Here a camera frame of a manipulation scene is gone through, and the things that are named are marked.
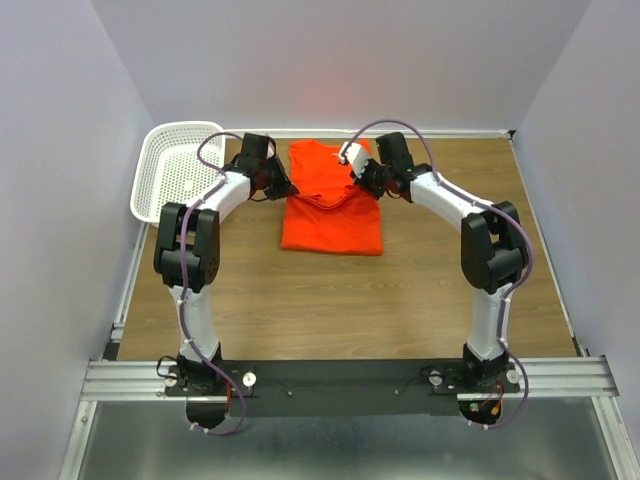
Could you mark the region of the orange t shirt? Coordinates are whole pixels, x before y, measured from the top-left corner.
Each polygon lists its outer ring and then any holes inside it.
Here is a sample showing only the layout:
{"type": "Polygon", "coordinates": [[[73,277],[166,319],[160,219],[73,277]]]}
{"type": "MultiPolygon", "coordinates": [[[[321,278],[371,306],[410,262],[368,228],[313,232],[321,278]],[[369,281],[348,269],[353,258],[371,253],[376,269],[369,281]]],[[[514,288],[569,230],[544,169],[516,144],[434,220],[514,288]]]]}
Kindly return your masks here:
{"type": "Polygon", "coordinates": [[[286,250],[379,256],[384,252],[377,201],[353,184],[339,148],[317,140],[290,145],[298,193],[286,200],[280,246],[286,250]]]}

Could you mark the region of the white perforated plastic basket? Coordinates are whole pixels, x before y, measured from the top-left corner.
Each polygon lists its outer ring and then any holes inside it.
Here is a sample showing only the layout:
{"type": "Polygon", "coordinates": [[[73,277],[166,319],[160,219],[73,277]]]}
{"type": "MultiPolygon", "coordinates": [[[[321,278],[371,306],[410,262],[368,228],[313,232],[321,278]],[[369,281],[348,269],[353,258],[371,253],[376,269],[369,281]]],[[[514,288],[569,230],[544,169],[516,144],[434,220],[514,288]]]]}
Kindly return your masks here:
{"type": "Polygon", "coordinates": [[[211,166],[223,166],[225,138],[204,139],[221,130],[210,121],[180,121],[145,136],[130,198],[135,218],[156,224],[166,203],[190,204],[218,181],[211,166]]]}

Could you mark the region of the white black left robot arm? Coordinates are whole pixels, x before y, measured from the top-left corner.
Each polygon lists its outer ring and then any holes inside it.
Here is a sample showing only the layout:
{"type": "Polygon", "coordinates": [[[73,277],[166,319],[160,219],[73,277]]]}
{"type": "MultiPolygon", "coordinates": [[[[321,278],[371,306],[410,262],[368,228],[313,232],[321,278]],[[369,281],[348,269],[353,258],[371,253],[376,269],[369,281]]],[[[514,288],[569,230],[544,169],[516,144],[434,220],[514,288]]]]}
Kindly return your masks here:
{"type": "Polygon", "coordinates": [[[221,345],[213,326],[209,290],[221,263],[220,227],[257,192],[275,201],[298,190],[285,173],[275,140],[268,135],[215,132],[201,141],[195,155],[215,172],[214,185],[188,204],[169,202],[162,207],[153,258],[154,270],[174,300],[181,334],[178,374],[165,378],[189,384],[201,395],[219,388],[241,395],[242,389],[216,364],[221,345]],[[239,153],[224,166],[203,156],[205,147],[219,137],[241,141],[239,153]]]}

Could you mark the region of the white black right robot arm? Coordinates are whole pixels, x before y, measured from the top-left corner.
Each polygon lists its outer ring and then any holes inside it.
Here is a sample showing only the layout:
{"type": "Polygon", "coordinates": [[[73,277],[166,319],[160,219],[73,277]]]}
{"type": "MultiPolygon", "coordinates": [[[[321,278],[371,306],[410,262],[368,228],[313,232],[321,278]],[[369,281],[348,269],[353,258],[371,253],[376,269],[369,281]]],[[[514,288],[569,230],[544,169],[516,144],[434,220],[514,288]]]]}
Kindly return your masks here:
{"type": "Polygon", "coordinates": [[[454,185],[429,164],[416,165],[403,134],[375,140],[379,159],[351,140],[339,161],[351,178],[376,199],[394,194],[425,207],[460,234],[460,265],[472,288],[472,329],[456,378],[480,392],[509,368],[508,317],[514,290],[531,273],[531,241],[509,202],[491,203],[454,185]]]}

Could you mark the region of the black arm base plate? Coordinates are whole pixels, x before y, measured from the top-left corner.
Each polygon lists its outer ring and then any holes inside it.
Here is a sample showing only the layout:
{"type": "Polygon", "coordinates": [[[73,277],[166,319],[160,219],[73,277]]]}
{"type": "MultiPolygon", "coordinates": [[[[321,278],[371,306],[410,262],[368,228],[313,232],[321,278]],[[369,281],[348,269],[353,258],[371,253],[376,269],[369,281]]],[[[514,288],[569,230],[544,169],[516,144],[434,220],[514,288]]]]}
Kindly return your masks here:
{"type": "Polygon", "coordinates": [[[184,357],[162,374],[165,392],[184,397],[190,419],[471,414],[494,423],[492,408],[520,390],[506,358],[488,368],[463,359],[231,361],[184,357]]]}

